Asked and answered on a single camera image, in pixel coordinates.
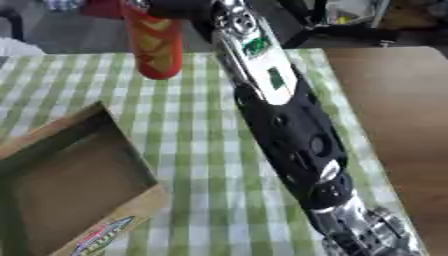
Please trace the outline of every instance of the cylindrical can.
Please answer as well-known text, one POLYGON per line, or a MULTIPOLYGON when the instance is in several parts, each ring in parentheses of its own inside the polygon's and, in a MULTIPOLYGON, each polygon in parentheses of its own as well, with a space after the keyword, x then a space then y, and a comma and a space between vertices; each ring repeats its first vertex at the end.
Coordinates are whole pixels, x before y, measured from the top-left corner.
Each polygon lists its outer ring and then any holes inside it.
POLYGON ((149 16, 122 0, 129 40, 140 73, 151 79, 167 79, 182 67, 181 20, 149 16))

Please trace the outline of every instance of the box label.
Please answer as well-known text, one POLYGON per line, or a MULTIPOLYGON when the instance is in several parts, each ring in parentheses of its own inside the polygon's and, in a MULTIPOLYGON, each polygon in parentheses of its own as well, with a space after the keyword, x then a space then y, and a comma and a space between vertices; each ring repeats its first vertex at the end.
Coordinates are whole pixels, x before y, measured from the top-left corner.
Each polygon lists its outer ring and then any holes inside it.
POLYGON ((129 216, 95 228, 78 243, 70 256, 88 256, 103 250, 133 219, 134 216, 129 216))

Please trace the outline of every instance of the white and green checkered cloth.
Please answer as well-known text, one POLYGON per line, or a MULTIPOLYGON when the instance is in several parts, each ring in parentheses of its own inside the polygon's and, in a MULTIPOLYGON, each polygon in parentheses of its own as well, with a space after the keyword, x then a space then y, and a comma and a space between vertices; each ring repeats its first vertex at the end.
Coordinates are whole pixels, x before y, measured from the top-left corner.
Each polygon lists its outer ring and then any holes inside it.
MULTIPOLYGON (((407 219, 321 50, 289 52, 349 151, 365 202, 407 219)), ((323 255, 262 155, 211 54, 152 81, 130 54, 9 58, 0 70, 0 139, 102 100, 171 194, 168 207, 107 247, 107 256, 323 255)))

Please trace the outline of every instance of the robotic arm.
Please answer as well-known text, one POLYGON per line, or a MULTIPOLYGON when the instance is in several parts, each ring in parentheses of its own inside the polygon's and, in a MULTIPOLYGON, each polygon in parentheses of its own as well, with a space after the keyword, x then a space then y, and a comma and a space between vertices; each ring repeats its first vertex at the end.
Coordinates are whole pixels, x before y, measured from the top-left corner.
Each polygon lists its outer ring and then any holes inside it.
POLYGON ((421 255, 400 219, 365 207, 330 119, 263 17, 243 0, 128 1, 153 16, 196 20, 211 38, 242 116, 328 255, 421 255))

